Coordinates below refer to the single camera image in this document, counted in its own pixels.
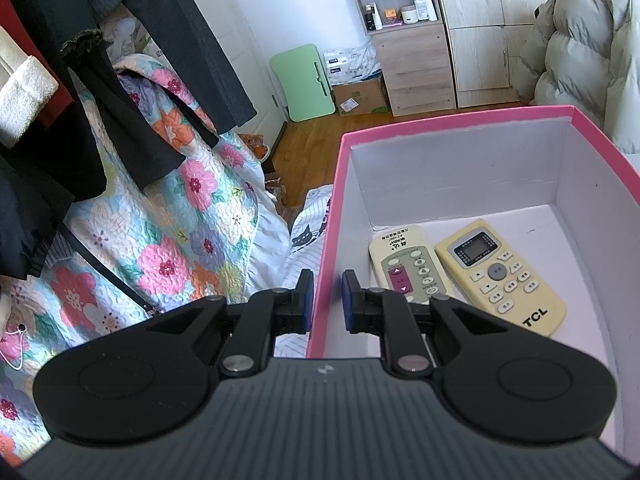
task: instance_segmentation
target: pink box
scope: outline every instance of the pink box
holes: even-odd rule
[[[390,124],[342,137],[309,358],[379,355],[344,327],[340,278],[376,286],[368,245],[419,224],[432,245],[485,218],[567,305],[553,338],[607,365],[618,403],[602,439],[640,460],[640,176],[573,107]]]

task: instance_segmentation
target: wooden floor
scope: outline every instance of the wooden floor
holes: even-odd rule
[[[289,122],[287,131],[282,136],[273,155],[273,165],[280,173],[282,183],[287,189],[286,205],[288,207],[301,206],[305,202],[306,192],[309,189],[323,184],[331,184],[334,181],[342,134],[383,124],[519,105],[518,103],[507,103],[457,108],[403,117],[393,117],[391,112],[341,117],[336,112],[300,123]]]

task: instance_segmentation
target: orange flower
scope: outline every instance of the orange flower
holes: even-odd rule
[[[151,125],[156,134],[166,140],[180,151],[181,146],[186,146],[193,140],[193,131],[188,124],[182,124],[182,116],[178,108],[171,108],[169,113],[160,110],[162,119]]]
[[[10,436],[0,433],[0,454],[11,467],[18,467],[22,459],[14,454],[15,442]]]
[[[195,114],[200,118],[200,120],[202,121],[202,124],[204,124],[207,130],[209,130],[212,134],[216,132],[216,127],[211,122],[211,119],[207,117],[206,113],[204,113],[204,110],[202,109],[201,106],[198,106],[195,109]]]
[[[191,285],[193,285],[193,292],[189,296],[191,301],[199,300],[204,297],[207,290],[207,283],[213,286],[215,294],[221,294],[220,279],[214,272],[209,272],[199,262],[194,262],[196,269],[191,273]]]

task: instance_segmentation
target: wardrobe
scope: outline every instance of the wardrobe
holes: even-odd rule
[[[520,49],[547,0],[441,0],[458,106],[517,100],[511,77]]]

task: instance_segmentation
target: green board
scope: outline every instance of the green board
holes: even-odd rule
[[[299,46],[271,58],[287,98],[289,117],[299,122],[335,112],[331,87],[314,44]]]

